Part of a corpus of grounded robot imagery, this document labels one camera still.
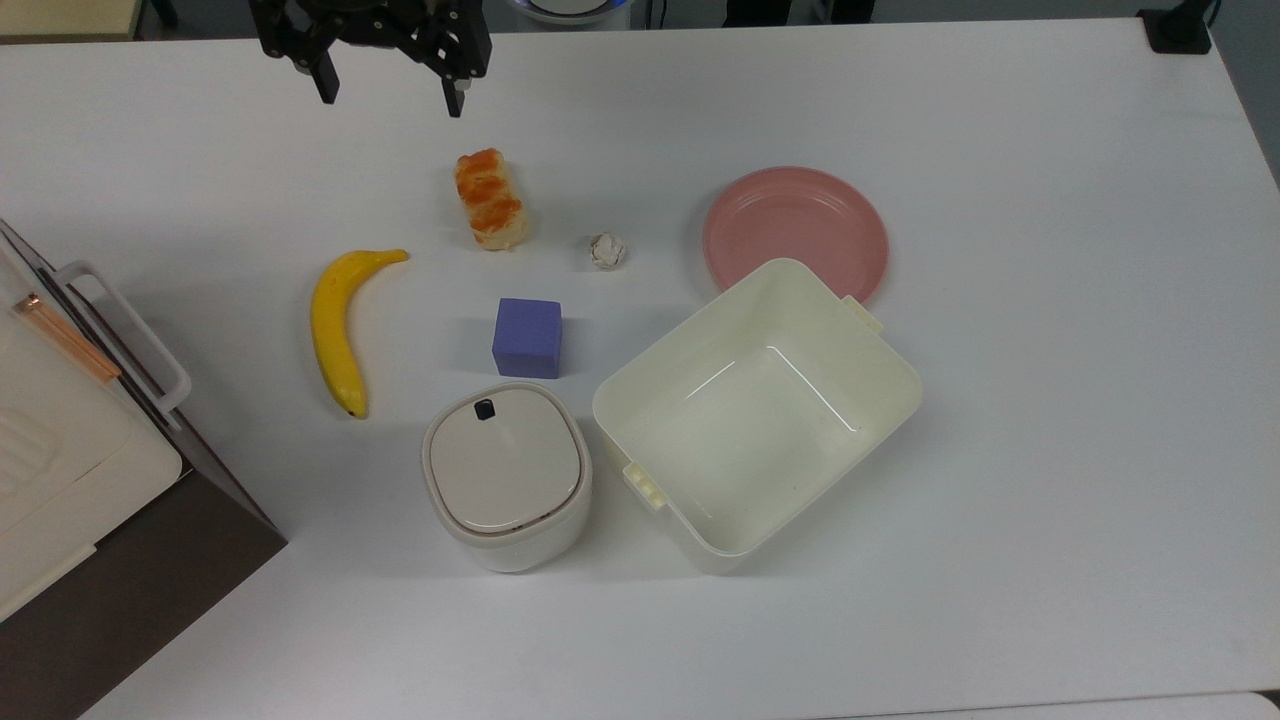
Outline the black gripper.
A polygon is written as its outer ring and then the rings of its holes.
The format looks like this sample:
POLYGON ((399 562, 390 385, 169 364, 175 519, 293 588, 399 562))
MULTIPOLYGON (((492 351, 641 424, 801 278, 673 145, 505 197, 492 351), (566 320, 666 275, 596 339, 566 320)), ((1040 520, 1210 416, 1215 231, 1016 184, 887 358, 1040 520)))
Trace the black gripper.
POLYGON ((324 104, 340 87, 330 47, 394 49, 443 78, 451 118, 461 118, 468 78, 483 78, 492 40, 481 1, 252 1, 264 53, 311 77, 324 104))

